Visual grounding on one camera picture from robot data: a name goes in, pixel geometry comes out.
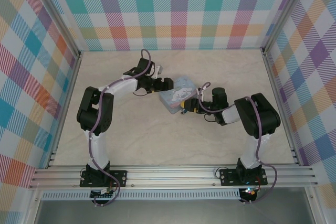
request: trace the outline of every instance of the blue container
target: blue container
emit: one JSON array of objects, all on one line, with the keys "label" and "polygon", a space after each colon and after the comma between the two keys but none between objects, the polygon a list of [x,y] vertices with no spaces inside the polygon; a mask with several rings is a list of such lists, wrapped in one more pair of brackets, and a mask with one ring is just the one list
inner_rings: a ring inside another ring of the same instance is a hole
[{"label": "blue container", "polygon": [[182,110],[181,102],[196,95],[196,85],[187,77],[182,76],[174,82],[174,89],[160,92],[160,101],[170,113]]}]

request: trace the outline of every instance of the marble floor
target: marble floor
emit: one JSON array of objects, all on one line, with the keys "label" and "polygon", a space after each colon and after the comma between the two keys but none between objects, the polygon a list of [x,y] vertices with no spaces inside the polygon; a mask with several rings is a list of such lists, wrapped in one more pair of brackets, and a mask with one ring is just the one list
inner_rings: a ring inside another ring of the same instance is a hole
[{"label": "marble floor", "polygon": [[[212,83],[205,92],[224,87],[228,102],[261,92],[277,109],[264,62],[257,49],[151,51],[162,65],[161,77],[173,80],[187,75],[197,86]],[[84,165],[88,145],[76,114],[86,87],[100,87],[135,67],[139,51],[85,52],[61,135],[54,165]],[[174,115],[159,100],[159,94],[124,96],[114,103],[112,124],[107,131],[111,165],[235,164],[244,150],[246,132],[242,123],[227,126],[208,123],[203,115]],[[262,156],[267,163],[293,163],[282,125],[277,128]]]}]

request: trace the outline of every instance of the gray floor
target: gray floor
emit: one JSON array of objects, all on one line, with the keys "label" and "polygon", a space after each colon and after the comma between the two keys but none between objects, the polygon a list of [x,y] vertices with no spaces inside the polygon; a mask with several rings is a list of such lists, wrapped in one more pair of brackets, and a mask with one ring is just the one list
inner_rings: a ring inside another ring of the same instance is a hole
[{"label": "gray floor", "polygon": [[117,200],[104,207],[90,201],[42,201],[38,224],[310,224],[303,188],[275,189],[265,200],[243,206],[238,200]]},{"label": "gray floor", "polygon": [[[277,108],[258,49],[158,50],[151,54],[152,60],[163,66],[162,77],[174,80],[187,75],[197,86],[210,81],[206,99],[211,99],[212,88],[223,87],[230,104],[261,92]],[[139,57],[139,51],[84,53],[54,165],[87,163],[87,140],[76,121],[84,90],[119,79],[138,64]],[[128,94],[114,103],[107,152],[111,165],[235,164],[246,137],[241,122],[220,126],[196,113],[171,115],[157,93],[145,97]],[[293,162],[282,126],[262,159],[267,163]]]}]

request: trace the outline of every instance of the beige surface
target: beige surface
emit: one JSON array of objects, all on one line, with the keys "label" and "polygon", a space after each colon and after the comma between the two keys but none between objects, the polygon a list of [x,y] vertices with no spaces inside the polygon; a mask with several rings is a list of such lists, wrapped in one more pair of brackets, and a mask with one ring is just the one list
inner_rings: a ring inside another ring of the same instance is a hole
[{"label": "beige surface", "polygon": [[[259,50],[165,50],[151,54],[152,60],[163,66],[161,77],[174,80],[187,75],[197,86],[210,81],[207,99],[211,98],[212,88],[224,87],[229,104],[261,92],[276,107]],[[88,86],[100,87],[117,80],[137,65],[139,56],[139,51],[84,54],[55,165],[87,163],[87,141],[76,121],[83,92]],[[171,115],[158,93],[145,97],[128,94],[114,103],[107,152],[111,165],[235,164],[244,150],[246,136],[240,121],[220,126],[204,121],[203,115],[196,113]],[[293,162],[282,126],[272,136],[263,160]]]}]

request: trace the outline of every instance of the black mounting plate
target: black mounting plate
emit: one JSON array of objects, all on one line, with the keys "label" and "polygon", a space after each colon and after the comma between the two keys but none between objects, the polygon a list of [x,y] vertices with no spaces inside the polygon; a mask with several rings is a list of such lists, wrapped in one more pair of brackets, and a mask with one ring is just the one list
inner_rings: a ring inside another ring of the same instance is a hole
[{"label": "black mounting plate", "polygon": [[[85,176],[86,172],[87,172],[86,170],[82,171],[82,177],[86,178]],[[127,182],[127,171],[126,170],[109,170],[109,174],[111,174],[113,177],[115,177],[119,181],[120,187],[126,186],[126,182]],[[79,186],[80,187],[110,187],[110,182],[107,182],[104,185],[95,186],[92,183],[90,184],[86,179],[84,179],[84,180],[80,180]],[[116,187],[116,186],[117,186],[117,182],[112,180],[112,187]]]},{"label": "black mounting plate", "polygon": [[[259,186],[259,182],[257,179],[250,181],[248,184],[243,184],[238,177],[236,169],[220,169],[219,177],[221,179],[220,184],[222,186]],[[268,184],[264,169],[261,169],[259,179],[260,179],[260,185],[266,186]]]}]

